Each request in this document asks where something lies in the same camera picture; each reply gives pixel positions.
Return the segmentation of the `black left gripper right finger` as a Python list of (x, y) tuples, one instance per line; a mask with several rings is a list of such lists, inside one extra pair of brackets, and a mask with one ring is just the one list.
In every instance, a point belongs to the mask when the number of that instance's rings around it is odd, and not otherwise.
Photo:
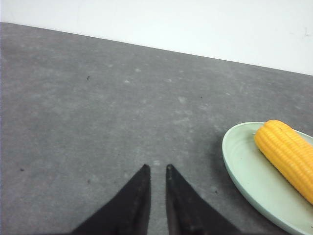
[(240, 235), (172, 165), (166, 167), (166, 213), (170, 235)]

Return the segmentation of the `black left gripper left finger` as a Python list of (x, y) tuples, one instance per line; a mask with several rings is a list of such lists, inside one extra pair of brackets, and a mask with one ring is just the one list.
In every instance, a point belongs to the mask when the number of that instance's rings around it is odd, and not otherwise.
[(103, 207), (72, 235), (146, 235), (151, 210), (151, 170), (144, 164)]

